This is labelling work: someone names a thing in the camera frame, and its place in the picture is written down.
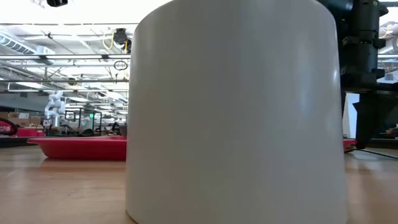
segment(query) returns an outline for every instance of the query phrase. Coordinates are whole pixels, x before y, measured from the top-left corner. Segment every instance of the workstation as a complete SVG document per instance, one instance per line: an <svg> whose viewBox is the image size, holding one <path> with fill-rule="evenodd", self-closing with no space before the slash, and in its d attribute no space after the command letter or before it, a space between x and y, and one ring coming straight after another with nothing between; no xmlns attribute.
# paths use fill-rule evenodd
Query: workstation
<svg viewBox="0 0 398 224"><path fill-rule="evenodd" d="M398 2L24 4L4 223L398 222Z"/></svg>

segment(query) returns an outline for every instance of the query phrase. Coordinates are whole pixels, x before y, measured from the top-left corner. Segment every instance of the white pillar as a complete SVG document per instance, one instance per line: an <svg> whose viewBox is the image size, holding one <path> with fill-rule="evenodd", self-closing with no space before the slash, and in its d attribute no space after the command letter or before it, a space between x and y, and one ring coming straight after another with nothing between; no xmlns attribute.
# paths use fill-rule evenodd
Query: white pillar
<svg viewBox="0 0 398 224"><path fill-rule="evenodd" d="M332 15L179 0L132 49L127 212L140 224L345 224Z"/></svg>

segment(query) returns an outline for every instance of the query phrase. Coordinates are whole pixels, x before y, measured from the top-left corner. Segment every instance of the table surface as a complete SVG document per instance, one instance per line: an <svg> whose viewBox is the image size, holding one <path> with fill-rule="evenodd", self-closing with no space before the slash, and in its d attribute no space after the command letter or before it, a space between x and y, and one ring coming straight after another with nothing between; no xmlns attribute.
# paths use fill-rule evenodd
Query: table surface
<svg viewBox="0 0 398 224"><path fill-rule="evenodd" d="M345 159L348 224L398 223L398 161L364 152ZM0 223L134 223L124 170L124 162L46 159L36 146L0 149Z"/></svg>

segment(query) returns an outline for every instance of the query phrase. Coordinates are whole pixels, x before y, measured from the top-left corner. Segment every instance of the black mount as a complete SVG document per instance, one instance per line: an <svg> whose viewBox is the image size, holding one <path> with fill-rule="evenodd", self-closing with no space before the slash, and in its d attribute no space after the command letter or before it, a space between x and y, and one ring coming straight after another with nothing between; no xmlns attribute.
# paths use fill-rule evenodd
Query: black mount
<svg viewBox="0 0 398 224"><path fill-rule="evenodd" d="M398 105L398 84L379 84L384 69L378 69L378 50L386 46L379 38L380 17L389 11L375 0L318 0L334 15L337 24L341 99L344 108L346 92L359 93L354 104L357 115L357 150L392 158L393 156L364 150L373 132Z"/></svg>
<svg viewBox="0 0 398 224"><path fill-rule="evenodd" d="M60 7L68 4L68 0L47 0L47 4L51 7Z"/></svg>

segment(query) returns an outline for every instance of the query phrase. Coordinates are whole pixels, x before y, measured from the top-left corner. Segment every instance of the fluorescent light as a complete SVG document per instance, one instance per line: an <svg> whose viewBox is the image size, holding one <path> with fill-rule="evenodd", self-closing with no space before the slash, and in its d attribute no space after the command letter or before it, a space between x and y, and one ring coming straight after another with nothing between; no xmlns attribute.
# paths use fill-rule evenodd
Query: fluorescent light
<svg viewBox="0 0 398 224"><path fill-rule="evenodd" d="M66 105L66 108L83 108L83 106L78 106L78 105Z"/></svg>
<svg viewBox="0 0 398 224"><path fill-rule="evenodd" d="M379 54L379 56L378 56L379 58L398 58L398 55L386 55L386 54L382 54L382 55L380 55Z"/></svg>
<svg viewBox="0 0 398 224"><path fill-rule="evenodd" d="M37 55L0 55L0 60L38 60Z"/></svg>
<svg viewBox="0 0 398 224"><path fill-rule="evenodd" d="M130 59L131 56L126 54L126 55L108 55L110 59Z"/></svg>
<svg viewBox="0 0 398 224"><path fill-rule="evenodd" d="M68 105L93 105L93 106L128 106L128 104L123 103L69 103Z"/></svg>
<svg viewBox="0 0 398 224"><path fill-rule="evenodd" d="M46 93L51 93L51 92L53 92L53 91L56 91L56 90L43 90L43 92L46 92ZM64 93L71 93L71 92L74 92L73 90L60 90L60 91L63 91Z"/></svg>
<svg viewBox="0 0 398 224"><path fill-rule="evenodd" d="M89 100L80 98L80 97L68 97L68 99L71 99L71 100L77 101L77 102L89 102Z"/></svg>
<svg viewBox="0 0 398 224"><path fill-rule="evenodd" d="M111 110L112 109L111 106L100 106L100 108L102 108L104 110Z"/></svg>
<svg viewBox="0 0 398 224"><path fill-rule="evenodd" d="M80 108L66 108L66 110L67 111L80 111Z"/></svg>
<svg viewBox="0 0 398 224"><path fill-rule="evenodd" d="M40 90L8 90L15 93L38 93Z"/></svg>
<svg viewBox="0 0 398 224"><path fill-rule="evenodd" d="M31 83L31 82L17 82L15 84L28 86L28 87L31 87L31 88L45 88L45 86L43 86L43 85L40 85L38 83Z"/></svg>
<svg viewBox="0 0 398 224"><path fill-rule="evenodd" d="M102 59L101 55L47 55L47 59Z"/></svg>
<svg viewBox="0 0 398 224"><path fill-rule="evenodd" d="M78 90L81 93L98 93L98 92L107 92L109 90Z"/></svg>
<svg viewBox="0 0 398 224"><path fill-rule="evenodd" d="M115 93L128 93L129 90L113 90Z"/></svg>
<svg viewBox="0 0 398 224"><path fill-rule="evenodd" d="M120 101L127 101L122 95L120 95L119 93L115 93L113 91L109 91L107 93L105 93L107 97L110 97L112 99L115 100L120 100Z"/></svg>

